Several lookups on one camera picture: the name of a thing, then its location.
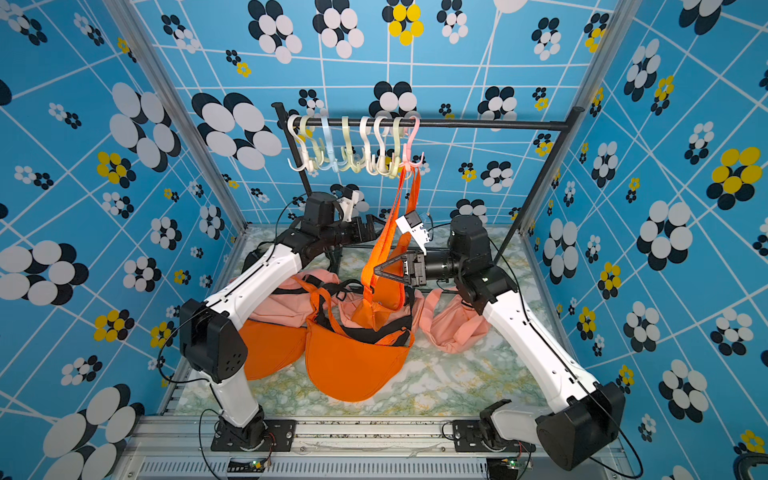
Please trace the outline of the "black sling bag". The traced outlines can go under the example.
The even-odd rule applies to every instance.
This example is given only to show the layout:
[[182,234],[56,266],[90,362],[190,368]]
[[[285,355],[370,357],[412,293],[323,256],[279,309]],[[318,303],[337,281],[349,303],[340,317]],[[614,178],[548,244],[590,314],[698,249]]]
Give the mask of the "black sling bag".
[[312,293],[314,325],[359,343],[410,347],[413,344],[416,295],[405,288],[404,305],[394,311],[375,311],[364,302],[363,286],[357,280],[326,283]]

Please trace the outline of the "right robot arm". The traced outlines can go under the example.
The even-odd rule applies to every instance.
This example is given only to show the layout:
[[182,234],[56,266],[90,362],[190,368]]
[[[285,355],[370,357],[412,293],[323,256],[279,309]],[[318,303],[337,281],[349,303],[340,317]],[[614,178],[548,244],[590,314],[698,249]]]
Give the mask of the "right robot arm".
[[501,402],[481,418],[485,442],[497,450],[521,440],[541,446],[561,469],[594,459],[619,438],[626,399],[614,383],[601,384],[580,366],[526,303],[519,283],[492,259],[481,221],[451,222],[444,249],[407,250],[378,262],[374,272],[404,285],[453,280],[462,300],[507,341],[544,394],[548,412],[535,415]]

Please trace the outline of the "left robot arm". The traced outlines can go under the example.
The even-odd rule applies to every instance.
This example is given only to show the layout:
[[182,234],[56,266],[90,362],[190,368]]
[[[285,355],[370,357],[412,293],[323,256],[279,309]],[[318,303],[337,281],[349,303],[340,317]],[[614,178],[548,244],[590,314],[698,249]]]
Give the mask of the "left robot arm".
[[264,411],[248,386],[250,356],[241,334],[253,311],[317,256],[337,247],[378,237],[375,216],[354,216],[356,200],[315,192],[304,214],[278,234],[260,259],[223,289],[202,302],[180,309],[180,351],[208,383],[221,412],[212,447],[219,451],[254,451],[268,438]]

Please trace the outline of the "light blue hook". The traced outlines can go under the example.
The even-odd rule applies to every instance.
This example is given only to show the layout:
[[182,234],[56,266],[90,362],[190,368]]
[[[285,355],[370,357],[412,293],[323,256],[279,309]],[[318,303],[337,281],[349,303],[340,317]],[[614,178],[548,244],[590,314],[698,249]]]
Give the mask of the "light blue hook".
[[333,172],[338,172],[339,171],[338,161],[335,156],[333,135],[328,122],[328,118],[325,116],[321,116],[320,120],[321,120],[324,141],[325,141],[325,154],[324,154],[325,160],[324,160],[323,167],[325,170],[330,169]]

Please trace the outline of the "white hook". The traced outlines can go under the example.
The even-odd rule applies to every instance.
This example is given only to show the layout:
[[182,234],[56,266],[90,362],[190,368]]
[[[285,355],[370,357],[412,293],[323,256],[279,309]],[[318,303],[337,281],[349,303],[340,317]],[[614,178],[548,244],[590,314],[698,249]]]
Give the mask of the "white hook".
[[291,114],[288,117],[288,120],[286,121],[286,125],[288,127],[288,133],[291,135],[294,145],[299,148],[298,153],[299,153],[299,158],[301,163],[299,166],[295,168],[295,171],[296,172],[302,172],[302,171],[314,172],[315,164],[309,155],[306,142],[300,138],[298,132],[294,129],[295,122],[300,119],[301,119],[300,115]]
[[373,155],[371,142],[369,136],[371,134],[371,127],[369,125],[371,121],[370,117],[362,117],[359,121],[359,135],[363,142],[363,153],[361,159],[366,172],[372,176],[378,175],[376,166],[376,158]]
[[399,157],[397,150],[394,149],[390,156],[387,156],[386,137],[389,134],[388,127],[382,127],[385,117],[378,116],[374,120],[374,135],[379,144],[378,154],[374,156],[374,172],[389,178],[394,178],[398,170]]

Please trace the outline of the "pink hook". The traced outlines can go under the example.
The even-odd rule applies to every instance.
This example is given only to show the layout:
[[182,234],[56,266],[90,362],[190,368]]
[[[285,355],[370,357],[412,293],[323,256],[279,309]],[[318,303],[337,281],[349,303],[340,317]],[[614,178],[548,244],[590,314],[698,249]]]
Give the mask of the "pink hook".
[[406,174],[406,176],[411,175],[412,173],[415,173],[421,168],[421,165],[423,163],[424,156],[414,156],[413,155],[413,143],[415,141],[415,138],[417,136],[418,130],[420,128],[420,118],[419,117],[413,117],[413,126],[407,128],[407,141],[403,148],[402,153],[402,171]]

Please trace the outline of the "black clothes rack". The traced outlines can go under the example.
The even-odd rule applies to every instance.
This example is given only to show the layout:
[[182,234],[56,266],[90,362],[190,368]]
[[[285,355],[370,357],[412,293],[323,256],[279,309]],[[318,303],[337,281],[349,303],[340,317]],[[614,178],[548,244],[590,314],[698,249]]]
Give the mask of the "black clothes rack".
[[511,111],[489,109],[476,119],[384,119],[383,127],[419,126],[415,149],[425,153],[421,203],[430,215],[448,216],[453,201],[482,200],[491,225],[507,226],[506,248],[525,229],[572,141],[585,109],[571,108],[563,120],[517,120]]

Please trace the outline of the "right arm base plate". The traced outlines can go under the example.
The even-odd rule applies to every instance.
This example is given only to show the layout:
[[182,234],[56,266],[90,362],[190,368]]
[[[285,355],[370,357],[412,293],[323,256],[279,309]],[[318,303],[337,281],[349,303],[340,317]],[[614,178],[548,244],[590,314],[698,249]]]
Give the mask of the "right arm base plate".
[[458,453],[528,454],[536,451],[534,444],[503,439],[484,420],[453,420],[446,433]]

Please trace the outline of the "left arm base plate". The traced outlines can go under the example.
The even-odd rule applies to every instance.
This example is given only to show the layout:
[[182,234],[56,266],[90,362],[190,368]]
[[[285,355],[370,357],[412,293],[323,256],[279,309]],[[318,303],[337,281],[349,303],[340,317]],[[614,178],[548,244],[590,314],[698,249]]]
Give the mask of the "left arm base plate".
[[255,419],[245,427],[219,421],[210,449],[214,452],[289,452],[296,434],[293,419]]

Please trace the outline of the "aluminium frame rail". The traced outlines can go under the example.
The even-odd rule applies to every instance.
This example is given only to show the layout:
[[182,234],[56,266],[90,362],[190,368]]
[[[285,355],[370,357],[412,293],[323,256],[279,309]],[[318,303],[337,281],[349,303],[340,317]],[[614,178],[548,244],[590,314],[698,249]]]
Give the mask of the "aluminium frame rail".
[[439,417],[299,417],[281,452],[214,452],[215,416],[143,420],[116,479],[625,479],[632,465],[614,443],[566,471],[543,448],[460,452]]

